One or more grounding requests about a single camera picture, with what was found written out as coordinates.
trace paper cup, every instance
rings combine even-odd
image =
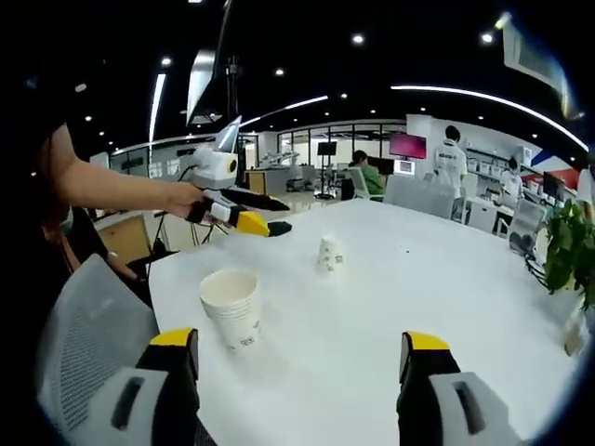
[[[345,269],[345,256],[337,240],[323,237],[318,251],[316,272],[321,277],[338,275]]]
[[[224,269],[201,282],[205,313],[232,350],[253,346],[260,339],[258,277],[254,272]]]

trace person in white shirt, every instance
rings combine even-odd
[[[446,127],[446,139],[434,150],[433,182],[455,189],[455,198],[461,196],[461,181],[467,174],[467,156],[457,145],[461,134],[456,127]]]
[[[509,159],[509,168],[500,177],[500,204],[515,208],[522,198],[522,179],[519,175],[519,164],[514,157]]]
[[[594,221],[593,206],[595,206],[595,153],[588,156],[588,168],[583,169],[578,176],[576,199],[583,208],[585,217]]]

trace person in green shirt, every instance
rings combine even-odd
[[[364,175],[365,185],[368,187],[370,195],[382,195],[386,186],[387,179],[378,172],[378,169],[368,165],[368,155],[365,151],[355,151],[353,161],[350,164],[353,167],[359,167]]]

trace red screen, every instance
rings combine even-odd
[[[426,158],[426,139],[395,133],[390,137],[389,153],[423,160]]]

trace black ceiling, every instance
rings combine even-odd
[[[444,93],[396,92],[391,85],[441,85],[480,91],[510,99],[541,112],[589,141],[592,103],[589,61],[577,55],[589,48],[587,15],[574,1],[545,7],[513,8],[503,2],[313,2],[303,0],[234,0],[225,41],[226,54],[236,55],[240,113],[245,120],[304,99],[329,100],[282,111],[245,127],[260,131],[358,118],[404,118],[426,113],[444,119],[484,125],[532,140],[566,160],[581,150],[569,138],[526,113],[494,102]],[[38,37],[63,72],[64,83],[85,83],[73,92],[69,127],[79,154],[88,157],[148,140],[156,76],[166,72],[165,90],[155,139],[210,133],[217,124],[189,129],[185,116],[192,61],[201,48],[215,48],[222,22],[222,0],[156,2],[128,9],[114,1],[78,2],[75,9],[51,7],[26,17],[23,35]],[[562,62],[577,92],[585,118],[567,122],[557,95],[537,80],[504,67],[501,34],[483,46],[480,34],[493,28],[503,10],[534,36],[548,43]],[[351,36],[361,33],[364,44]],[[170,57],[172,65],[160,61]],[[276,68],[283,77],[274,76]],[[214,103],[225,115],[224,88]],[[341,99],[346,92],[349,97]],[[87,122],[85,116],[91,116]]]

